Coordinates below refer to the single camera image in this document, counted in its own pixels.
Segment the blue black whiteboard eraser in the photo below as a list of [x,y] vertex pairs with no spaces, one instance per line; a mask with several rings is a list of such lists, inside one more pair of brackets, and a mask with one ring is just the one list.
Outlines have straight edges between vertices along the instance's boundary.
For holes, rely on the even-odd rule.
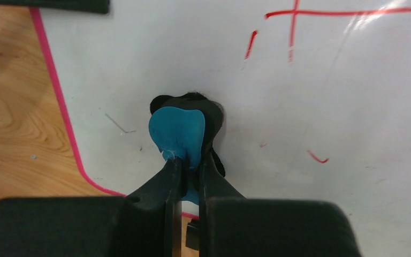
[[222,106],[198,92],[181,96],[159,95],[150,103],[149,134],[165,160],[182,160],[187,181],[182,200],[199,204],[198,168],[211,154],[217,171],[225,168],[213,148],[213,141],[223,126]]

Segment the pink framed whiteboard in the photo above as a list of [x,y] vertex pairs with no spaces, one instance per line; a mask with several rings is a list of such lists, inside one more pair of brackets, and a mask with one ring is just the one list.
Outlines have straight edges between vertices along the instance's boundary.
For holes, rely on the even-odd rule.
[[199,92],[249,198],[320,199],[364,256],[411,256],[411,1],[111,1],[31,9],[84,179],[129,194],[163,158],[158,95]]

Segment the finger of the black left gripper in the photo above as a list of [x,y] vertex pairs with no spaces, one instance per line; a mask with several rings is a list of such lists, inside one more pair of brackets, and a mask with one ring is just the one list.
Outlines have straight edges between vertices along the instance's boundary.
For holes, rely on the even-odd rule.
[[110,0],[0,0],[0,5],[51,8],[98,14],[110,12]]

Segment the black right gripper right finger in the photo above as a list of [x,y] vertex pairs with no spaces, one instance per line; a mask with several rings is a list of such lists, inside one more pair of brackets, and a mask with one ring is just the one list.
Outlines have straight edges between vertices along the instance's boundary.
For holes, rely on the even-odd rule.
[[199,169],[200,256],[360,256],[344,212],[315,200],[247,199],[208,154]]

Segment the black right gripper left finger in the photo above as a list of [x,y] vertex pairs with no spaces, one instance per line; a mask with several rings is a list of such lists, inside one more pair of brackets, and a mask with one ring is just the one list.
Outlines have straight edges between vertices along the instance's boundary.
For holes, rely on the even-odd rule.
[[180,256],[180,158],[128,196],[0,200],[0,256]]

